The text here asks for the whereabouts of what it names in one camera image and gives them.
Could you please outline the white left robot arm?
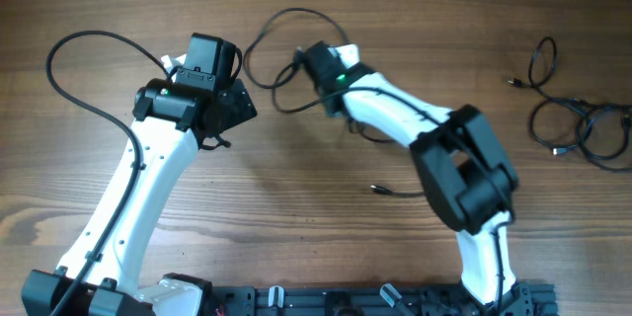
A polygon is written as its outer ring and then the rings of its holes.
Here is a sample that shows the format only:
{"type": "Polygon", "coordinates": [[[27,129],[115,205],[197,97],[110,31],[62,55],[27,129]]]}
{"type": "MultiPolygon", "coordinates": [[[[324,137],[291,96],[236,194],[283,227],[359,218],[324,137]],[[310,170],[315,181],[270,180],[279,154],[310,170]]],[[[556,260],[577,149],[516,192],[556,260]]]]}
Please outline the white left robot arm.
{"type": "Polygon", "coordinates": [[[30,315],[222,315],[211,282],[167,274],[148,287],[139,274],[148,242],[179,177],[205,140],[256,116],[238,78],[241,50],[194,33],[188,51],[158,61],[164,78],[141,87],[133,122],[105,118],[128,138],[118,167],[81,235],[54,272],[33,270],[21,297],[30,315]]]}

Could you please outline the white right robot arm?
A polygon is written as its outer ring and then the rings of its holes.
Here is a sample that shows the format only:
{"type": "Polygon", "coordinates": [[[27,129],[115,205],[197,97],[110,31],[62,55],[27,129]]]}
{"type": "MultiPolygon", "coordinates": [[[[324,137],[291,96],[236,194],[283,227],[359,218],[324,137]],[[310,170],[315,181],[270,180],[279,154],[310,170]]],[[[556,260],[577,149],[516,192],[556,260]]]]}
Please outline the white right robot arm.
{"type": "Polygon", "coordinates": [[[423,193],[457,237],[461,283],[481,306],[499,312],[516,282],[507,228],[514,222],[514,166],[475,107],[435,106],[397,88],[362,63],[354,44],[322,41],[300,62],[330,116],[368,124],[407,148],[423,193]]]}

